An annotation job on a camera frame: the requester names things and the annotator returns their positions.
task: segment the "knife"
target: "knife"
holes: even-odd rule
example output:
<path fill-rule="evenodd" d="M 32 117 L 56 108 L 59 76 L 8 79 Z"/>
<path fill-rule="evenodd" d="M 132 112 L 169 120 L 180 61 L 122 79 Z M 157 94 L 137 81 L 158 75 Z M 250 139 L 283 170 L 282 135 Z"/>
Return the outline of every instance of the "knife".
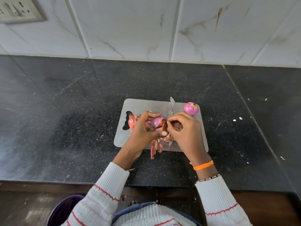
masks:
<path fill-rule="evenodd" d="M 171 104 L 172 112 L 173 112 L 173 115 L 174 115 L 175 111 L 173 110 L 173 108 L 175 107 L 175 100 L 172 97 L 170 97 L 170 104 Z"/>

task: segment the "hand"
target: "hand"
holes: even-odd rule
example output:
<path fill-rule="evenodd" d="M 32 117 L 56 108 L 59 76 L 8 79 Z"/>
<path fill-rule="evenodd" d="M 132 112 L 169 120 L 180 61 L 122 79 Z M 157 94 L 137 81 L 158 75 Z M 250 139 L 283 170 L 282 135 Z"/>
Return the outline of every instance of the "hand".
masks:
<path fill-rule="evenodd" d="M 160 116 L 161 114 L 145 111 L 136 122 L 129 139 L 123 145 L 113 160 L 113 163 L 122 167 L 124 170 L 128 170 L 135 159 L 141 155 L 142 150 L 145 149 L 153 139 L 167 136 L 168 133 L 165 131 L 153 131 L 150 127 L 145 126 L 146 121 L 152 121 L 154 118 Z"/>
<path fill-rule="evenodd" d="M 183 129 L 179 131 L 175 128 L 176 125 L 172 125 L 172 122 L 180 122 Z M 167 125 L 167 130 L 194 166 L 199 166 L 211 160 L 205 151 L 200 121 L 182 111 L 170 117 L 167 120 Z"/>

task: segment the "blue jeans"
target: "blue jeans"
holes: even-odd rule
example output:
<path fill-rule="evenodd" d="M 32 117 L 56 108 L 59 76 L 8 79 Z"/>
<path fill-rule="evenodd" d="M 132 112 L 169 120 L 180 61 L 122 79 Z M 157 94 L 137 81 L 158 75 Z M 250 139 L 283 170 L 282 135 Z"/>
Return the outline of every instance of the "blue jeans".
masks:
<path fill-rule="evenodd" d="M 155 202 L 145 202 L 145 203 L 142 203 L 142 204 L 134 204 L 130 207 L 127 207 L 121 211 L 119 211 L 118 213 L 115 213 L 115 215 L 113 216 L 113 219 L 112 219 L 112 224 L 115 223 L 116 220 L 118 220 L 119 217 L 121 217 L 122 215 L 125 215 L 127 213 L 131 213 L 131 212 L 134 212 L 136 210 L 139 210 L 143 207 L 146 207 L 146 206 L 149 206 L 149 205 L 154 205 L 156 204 Z M 199 222 L 197 222 L 194 218 L 192 218 L 191 216 L 187 215 L 186 213 L 183 213 L 181 211 L 178 211 L 178 210 L 175 210 L 175 209 L 172 209 L 173 211 L 175 211 L 176 213 L 182 215 L 183 217 L 187 218 L 188 220 L 191 220 L 192 222 L 194 222 L 197 226 L 202 226 Z"/>

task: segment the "striped sweater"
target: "striped sweater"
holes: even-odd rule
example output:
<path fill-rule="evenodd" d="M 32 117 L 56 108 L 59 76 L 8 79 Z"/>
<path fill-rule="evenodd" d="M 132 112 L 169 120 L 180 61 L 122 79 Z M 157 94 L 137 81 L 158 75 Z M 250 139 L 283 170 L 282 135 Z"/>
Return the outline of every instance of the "striped sweater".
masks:
<path fill-rule="evenodd" d="M 64 226 L 111 225 L 129 171 L 110 163 L 86 197 L 73 209 Z M 197 182 L 207 224 L 251 225 L 246 213 L 235 201 L 221 176 Z M 196 225 L 186 217 L 162 205 L 149 205 L 119 217 L 117 225 Z"/>

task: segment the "gray chopping board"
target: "gray chopping board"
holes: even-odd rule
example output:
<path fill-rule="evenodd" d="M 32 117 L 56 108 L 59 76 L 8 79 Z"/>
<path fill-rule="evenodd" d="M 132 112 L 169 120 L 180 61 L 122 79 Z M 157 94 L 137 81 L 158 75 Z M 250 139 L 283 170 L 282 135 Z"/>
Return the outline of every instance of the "gray chopping board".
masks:
<path fill-rule="evenodd" d="M 174 112 L 178 113 L 184 110 L 185 103 L 176 102 L 174 106 Z M 140 99 L 132 99 L 128 98 L 124 101 L 121 115 L 119 118 L 119 123 L 114 139 L 114 145 L 116 147 L 123 147 L 123 145 L 128 140 L 131 135 L 131 129 L 123 130 L 122 128 L 126 122 L 126 112 L 131 111 L 134 115 L 139 115 L 144 113 L 145 110 L 152 110 L 153 113 L 160 113 L 163 117 L 170 117 L 173 115 L 172 108 L 170 102 L 162 102 L 162 101 L 150 101 L 150 100 L 140 100 Z M 197 120 L 202 123 L 202 136 L 204 141 L 204 146 L 206 152 L 208 152 L 208 143 L 206 139 L 205 129 L 203 125 L 201 110 L 194 116 Z M 170 146 L 168 143 L 160 141 L 160 144 L 163 144 L 164 151 L 174 151 L 174 152 L 182 152 L 179 145 L 176 141 L 174 141 Z M 149 144 L 146 149 L 151 149 L 151 144 Z"/>

